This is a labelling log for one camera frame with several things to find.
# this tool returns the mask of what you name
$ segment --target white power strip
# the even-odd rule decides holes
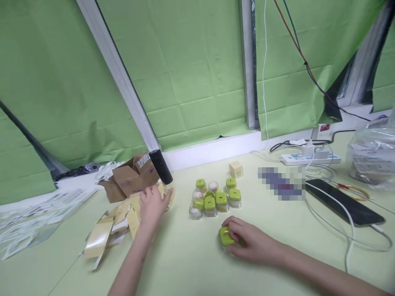
[[[309,157],[303,157],[302,159],[296,159],[297,154],[282,154],[281,155],[281,161],[285,165],[301,165],[301,164],[308,164],[311,161],[311,156]],[[324,159],[313,159],[311,164],[330,164],[330,163],[340,163],[341,162],[341,157],[337,155],[333,155],[333,160],[332,160],[332,155],[329,155],[328,158]]]

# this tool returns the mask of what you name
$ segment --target black cylinder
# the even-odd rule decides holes
[[[152,160],[153,166],[155,167],[156,171],[158,172],[159,178],[162,182],[167,185],[173,182],[173,177],[167,167],[165,159],[159,149],[151,151],[148,153],[149,157]]]

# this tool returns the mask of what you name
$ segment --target green curtain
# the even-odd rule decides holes
[[[164,150],[250,132],[238,0],[98,0]]]
[[[1,1],[0,23],[1,100],[60,162],[146,151],[75,0]]]
[[[381,52],[373,84],[374,111],[391,109],[395,103],[395,21],[392,21]]]
[[[0,205],[54,191],[51,173],[2,109],[0,135]]]
[[[277,0],[290,29],[283,4]],[[265,54],[264,1],[256,1],[256,55],[259,121],[266,139],[262,68]],[[302,52],[319,85],[327,90],[353,56],[379,14],[384,0],[288,1]],[[311,81],[274,1],[267,1],[265,102],[269,137],[304,130],[323,115],[323,95]]]

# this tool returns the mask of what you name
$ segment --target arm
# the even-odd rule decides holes
[[[229,226],[229,233],[235,241],[239,242],[239,238],[242,238],[245,242],[246,247],[228,247],[228,251],[239,258],[288,269],[329,295],[389,295],[357,277],[278,242],[239,218],[231,216],[222,226]]]
[[[134,296],[136,294],[154,231],[167,209],[172,191],[170,189],[164,199],[160,196],[157,186],[149,187],[145,189],[145,192],[140,193],[140,228],[137,230],[132,247],[122,263],[108,296]]]

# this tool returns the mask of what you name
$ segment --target hand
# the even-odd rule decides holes
[[[168,209],[169,200],[173,193],[171,188],[167,194],[161,197],[158,186],[147,187],[140,192],[140,216],[141,225],[155,229],[163,213]]]
[[[238,243],[240,238],[246,247],[228,246],[227,250],[236,257],[268,264],[280,264],[285,254],[285,245],[271,238],[259,228],[239,218],[230,216],[222,223],[222,227],[229,226],[230,236]]]

